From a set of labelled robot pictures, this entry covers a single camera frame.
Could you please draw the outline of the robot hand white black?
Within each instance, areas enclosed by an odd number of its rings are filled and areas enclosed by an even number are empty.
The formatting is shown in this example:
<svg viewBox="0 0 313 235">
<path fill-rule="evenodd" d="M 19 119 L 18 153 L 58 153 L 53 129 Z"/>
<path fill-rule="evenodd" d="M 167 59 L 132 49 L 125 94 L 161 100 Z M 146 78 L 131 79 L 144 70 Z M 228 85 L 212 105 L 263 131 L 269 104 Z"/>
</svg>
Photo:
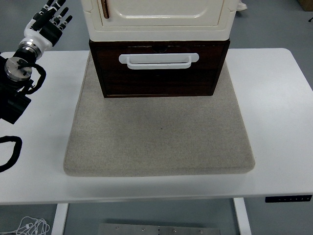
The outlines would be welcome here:
<svg viewBox="0 0 313 235">
<path fill-rule="evenodd" d="M 35 13 L 24 29 L 24 39 L 21 43 L 33 46 L 39 52 L 54 47 L 72 20 L 71 15 L 64 19 L 68 12 L 68 7 L 63 7 L 64 3 L 64 0 L 49 0 Z"/>
</svg>

